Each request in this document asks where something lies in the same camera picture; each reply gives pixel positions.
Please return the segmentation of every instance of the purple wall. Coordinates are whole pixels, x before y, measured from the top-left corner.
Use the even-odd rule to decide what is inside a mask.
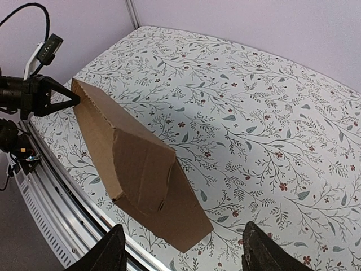
[[[28,0],[0,0],[0,20]],[[50,13],[50,33],[64,39],[50,66],[42,70],[65,83],[87,63],[133,30],[123,0],[36,0]],[[21,77],[45,35],[42,11],[28,7],[0,28],[3,75]]]
[[[135,4],[142,25],[243,43],[361,91],[360,0],[135,0]]]

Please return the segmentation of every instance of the cardboard box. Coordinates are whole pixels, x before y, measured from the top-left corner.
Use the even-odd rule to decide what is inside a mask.
[[[181,252],[213,227],[175,151],[105,92],[72,81],[74,108],[93,163],[113,202]]]

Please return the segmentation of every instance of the wire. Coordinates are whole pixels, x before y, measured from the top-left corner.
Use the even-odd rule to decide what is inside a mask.
[[[26,7],[38,7],[40,8],[44,14],[45,14],[45,21],[46,21],[46,29],[45,29],[45,39],[44,41],[47,41],[47,39],[49,38],[49,33],[50,33],[50,16],[49,16],[49,13],[47,12],[46,10],[46,7],[39,4],[39,3],[27,3],[27,4],[24,4],[20,7],[18,7],[17,9],[15,9],[12,13],[10,13],[9,15],[7,15],[5,17],[5,19],[3,19],[1,22],[0,22],[0,27],[8,20],[10,19],[14,14],[16,14],[17,12],[19,12],[20,10],[26,8]]]
[[[42,67],[44,67],[44,64],[40,63],[39,66],[36,68],[36,70],[31,74],[31,77],[37,75],[39,71],[42,69]]]
[[[6,178],[6,182],[3,188],[0,188],[0,192],[4,192],[7,188],[7,185],[9,183],[10,180],[10,171],[13,171],[14,169],[11,167],[11,165],[9,164],[9,167],[7,168],[7,178]]]
[[[4,192],[7,188],[7,184],[9,183],[9,179],[10,179],[10,175],[7,176],[6,178],[6,183],[5,183],[5,186],[3,188],[0,188],[0,191],[1,192]]]

